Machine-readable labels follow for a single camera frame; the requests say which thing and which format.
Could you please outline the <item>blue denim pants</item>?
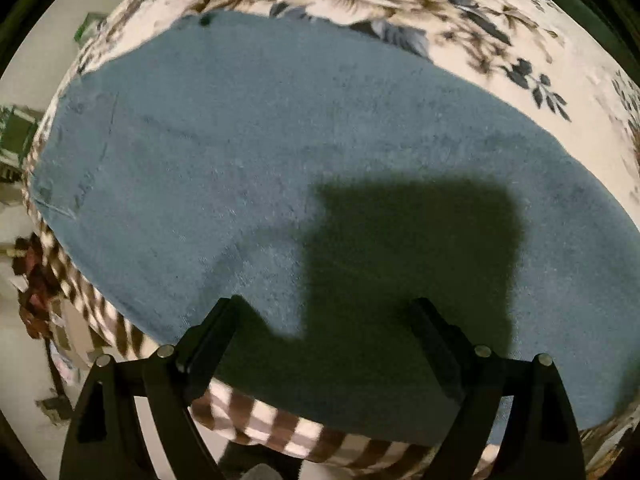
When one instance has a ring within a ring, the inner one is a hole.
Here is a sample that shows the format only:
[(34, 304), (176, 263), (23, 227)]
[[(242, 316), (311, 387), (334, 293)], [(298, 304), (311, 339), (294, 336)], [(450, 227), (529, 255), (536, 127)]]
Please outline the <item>blue denim pants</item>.
[(549, 353), (580, 428), (638, 389), (631, 218), (515, 108), (361, 32), (185, 18), (70, 83), (29, 191), (160, 344), (239, 296), (218, 378), (322, 425), (446, 434), (419, 297), (500, 356)]

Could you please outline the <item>brown checkered bed skirt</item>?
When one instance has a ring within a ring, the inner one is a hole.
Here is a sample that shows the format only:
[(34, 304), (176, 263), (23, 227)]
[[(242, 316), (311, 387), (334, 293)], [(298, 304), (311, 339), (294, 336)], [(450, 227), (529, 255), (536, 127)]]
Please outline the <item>brown checkered bed skirt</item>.
[(425, 296), (510, 356), (549, 350), (590, 479), (638, 427), (639, 231), (614, 198), (516, 204), (497, 190), (323, 190), (310, 226), (198, 239), (203, 292), (242, 295), (243, 325), (195, 419), (239, 444), (405, 479), (431, 463), (454, 404), (402, 327)]

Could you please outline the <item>green metal rack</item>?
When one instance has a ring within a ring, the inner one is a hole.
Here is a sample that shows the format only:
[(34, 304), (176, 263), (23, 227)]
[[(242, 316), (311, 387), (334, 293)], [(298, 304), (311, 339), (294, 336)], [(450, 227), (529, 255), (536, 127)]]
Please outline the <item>green metal rack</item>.
[(21, 179), (23, 162), (34, 140), (43, 112), (25, 105), (1, 107), (1, 182)]

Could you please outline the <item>floral cream bedspread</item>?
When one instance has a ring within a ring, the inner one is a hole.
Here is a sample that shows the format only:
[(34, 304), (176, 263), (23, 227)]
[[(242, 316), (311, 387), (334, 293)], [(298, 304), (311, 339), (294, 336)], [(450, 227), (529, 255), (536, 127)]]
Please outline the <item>floral cream bedspread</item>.
[(639, 89), (549, 0), (125, 0), (27, 156), (40, 231), (99, 214), (310, 226), (323, 190), (607, 195)]

